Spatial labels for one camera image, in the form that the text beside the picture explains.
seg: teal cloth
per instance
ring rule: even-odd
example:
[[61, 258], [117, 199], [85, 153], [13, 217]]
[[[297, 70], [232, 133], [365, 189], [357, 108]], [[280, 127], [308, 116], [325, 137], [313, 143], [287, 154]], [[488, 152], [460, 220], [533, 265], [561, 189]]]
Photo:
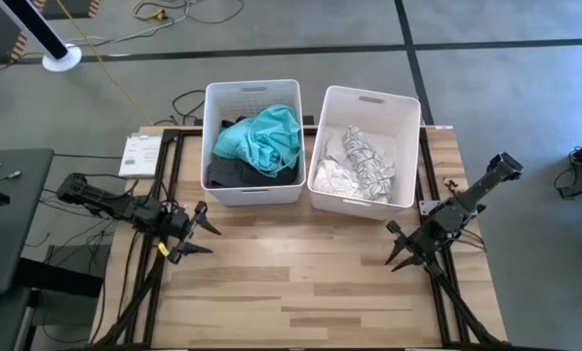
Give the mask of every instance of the teal cloth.
[[262, 174], [276, 177], [281, 169], [294, 167], [301, 151], [301, 127], [295, 116], [288, 106], [270, 106], [222, 131], [213, 153], [243, 160]]

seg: black desk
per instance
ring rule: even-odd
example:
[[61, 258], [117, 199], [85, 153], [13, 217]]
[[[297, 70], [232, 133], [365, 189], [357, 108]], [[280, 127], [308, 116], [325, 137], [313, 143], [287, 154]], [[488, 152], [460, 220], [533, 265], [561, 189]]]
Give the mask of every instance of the black desk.
[[52, 149], [0, 150], [0, 350], [12, 349], [33, 289], [98, 297], [102, 280], [20, 257], [54, 157]]

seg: bin handle cutout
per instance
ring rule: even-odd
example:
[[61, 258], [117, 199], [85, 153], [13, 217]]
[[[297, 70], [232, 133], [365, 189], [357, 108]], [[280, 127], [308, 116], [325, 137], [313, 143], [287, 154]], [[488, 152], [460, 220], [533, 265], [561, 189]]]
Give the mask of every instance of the bin handle cutout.
[[370, 103], [377, 103], [377, 104], [384, 103], [383, 99], [375, 98], [375, 97], [358, 97], [358, 100], [364, 101], [364, 102], [370, 102]]
[[268, 189], [262, 190], [241, 190], [241, 194], [263, 194], [269, 192]]
[[253, 88], [241, 88], [241, 91], [245, 94], [259, 94], [267, 91], [266, 87], [253, 87]]
[[365, 207], [371, 207], [372, 204], [367, 204], [367, 203], [363, 203], [360, 201], [354, 201], [354, 200], [348, 200], [348, 199], [342, 199], [342, 202], [346, 202], [347, 204], [353, 204], [353, 205], [362, 205]]

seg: metal bracket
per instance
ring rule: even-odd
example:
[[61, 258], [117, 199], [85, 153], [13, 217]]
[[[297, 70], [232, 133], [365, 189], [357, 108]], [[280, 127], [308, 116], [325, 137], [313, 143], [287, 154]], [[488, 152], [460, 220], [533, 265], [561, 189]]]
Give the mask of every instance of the metal bracket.
[[421, 215], [428, 215], [436, 206], [440, 205], [442, 201], [438, 200], [421, 200], [418, 202], [418, 208]]

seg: table leg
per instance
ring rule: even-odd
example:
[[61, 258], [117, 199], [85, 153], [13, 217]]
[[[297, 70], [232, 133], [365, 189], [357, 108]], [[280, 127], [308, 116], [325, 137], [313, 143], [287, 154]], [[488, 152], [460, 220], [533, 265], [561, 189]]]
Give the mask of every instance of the table leg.
[[98, 297], [103, 280], [39, 261], [20, 258], [14, 285]]

